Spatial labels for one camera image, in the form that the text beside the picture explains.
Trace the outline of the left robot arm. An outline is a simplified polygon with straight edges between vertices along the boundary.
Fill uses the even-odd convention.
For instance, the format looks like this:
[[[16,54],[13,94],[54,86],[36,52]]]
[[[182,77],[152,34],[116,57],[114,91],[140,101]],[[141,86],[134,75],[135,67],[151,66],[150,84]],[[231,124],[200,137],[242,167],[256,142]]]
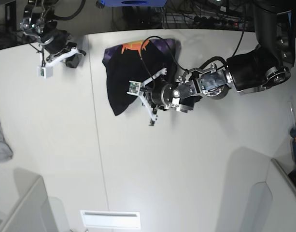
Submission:
[[[286,82],[295,64],[295,0],[254,0],[257,46],[227,59],[212,57],[202,66],[184,69],[174,80],[161,80],[162,68],[142,82],[130,81],[130,95],[138,96],[148,111],[150,125],[158,110],[192,111],[202,97],[224,98],[231,88],[240,94],[260,92]]]

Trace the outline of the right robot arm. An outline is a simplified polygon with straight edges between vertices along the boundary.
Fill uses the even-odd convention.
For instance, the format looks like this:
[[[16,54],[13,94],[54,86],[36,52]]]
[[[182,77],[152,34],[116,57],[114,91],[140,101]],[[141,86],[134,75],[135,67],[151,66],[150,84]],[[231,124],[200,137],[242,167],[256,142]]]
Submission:
[[[56,0],[29,0],[24,8],[20,28],[24,35],[33,37],[40,46],[41,69],[55,66],[63,61],[68,68],[77,68],[86,52],[71,42],[72,36],[66,30],[57,28],[58,21],[74,19],[83,9],[81,1],[78,9],[70,16],[55,15]]]

